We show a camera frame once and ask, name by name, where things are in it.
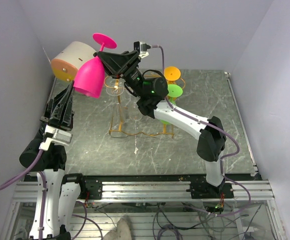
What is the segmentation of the clear wine glass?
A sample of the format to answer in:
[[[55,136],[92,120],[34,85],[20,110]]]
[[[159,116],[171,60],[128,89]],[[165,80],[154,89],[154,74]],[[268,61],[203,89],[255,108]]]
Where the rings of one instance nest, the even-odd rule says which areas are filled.
[[[139,100],[133,96],[126,88],[125,97],[126,97],[126,119],[130,122],[138,122],[143,118],[143,115],[138,109],[137,101]]]
[[[106,87],[106,92],[108,95],[115,97],[116,99],[113,116],[119,119],[119,125],[121,126],[125,121],[124,111],[123,111],[122,101],[121,101],[121,95],[124,93],[124,86],[117,79]]]

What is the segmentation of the pink plastic goblet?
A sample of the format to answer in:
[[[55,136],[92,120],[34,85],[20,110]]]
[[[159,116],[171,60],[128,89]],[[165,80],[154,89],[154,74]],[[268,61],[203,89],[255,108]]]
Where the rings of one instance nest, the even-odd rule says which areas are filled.
[[[117,43],[109,36],[103,33],[94,33],[93,40],[100,45],[95,57],[85,62],[78,70],[74,78],[74,90],[88,97],[98,99],[101,96],[105,81],[105,70],[98,53],[104,48],[115,49]]]

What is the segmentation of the orange plastic goblet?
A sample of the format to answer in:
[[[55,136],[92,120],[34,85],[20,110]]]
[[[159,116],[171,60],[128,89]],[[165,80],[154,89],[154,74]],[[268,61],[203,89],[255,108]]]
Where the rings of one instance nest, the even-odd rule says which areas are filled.
[[[181,71],[175,66],[168,66],[164,69],[164,77],[168,84],[175,84],[181,77]]]

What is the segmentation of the green plastic goblet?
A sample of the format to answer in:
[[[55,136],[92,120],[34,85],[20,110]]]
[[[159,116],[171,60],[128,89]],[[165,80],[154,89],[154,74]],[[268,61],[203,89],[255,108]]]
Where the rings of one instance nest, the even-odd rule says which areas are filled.
[[[167,99],[168,99],[169,103],[171,105],[176,105],[176,99],[183,94],[183,89],[180,86],[178,86],[177,84],[171,83],[171,84],[167,85],[167,90],[168,90]],[[170,113],[173,112],[172,107],[165,100],[161,101],[158,104],[158,109],[165,110],[164,111],[165,113],[166,112],[170,112]]]

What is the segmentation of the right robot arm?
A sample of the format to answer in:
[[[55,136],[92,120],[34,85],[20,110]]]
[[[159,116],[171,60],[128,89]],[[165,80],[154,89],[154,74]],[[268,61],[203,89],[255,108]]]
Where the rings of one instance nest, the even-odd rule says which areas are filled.
[[[211,198],[218,197],[225,182],[221,157],[227,140],[221,120],[195,115],[171,103],[164,75],[158,71],[157,77],[145,77],[139,71],[138,51],[98,51],[94,56],[100,59],[108,76],[124,80],[124,88],[138,99],[136,104],[142,115],[168,122],[197,140],[196,152],[205,161],[205,192]]]

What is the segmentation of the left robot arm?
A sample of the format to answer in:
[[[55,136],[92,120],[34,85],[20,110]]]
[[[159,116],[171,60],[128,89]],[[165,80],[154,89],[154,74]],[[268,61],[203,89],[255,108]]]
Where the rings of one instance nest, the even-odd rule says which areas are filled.
[[[81,173],[66,174],[65,146],[72,141],[74,88],[67,86],[51,98],[34,139],[19,157],[20,163],[37,174],[38,190],[30,240],[72,240],[70,218],[77,199],[87,193]]]

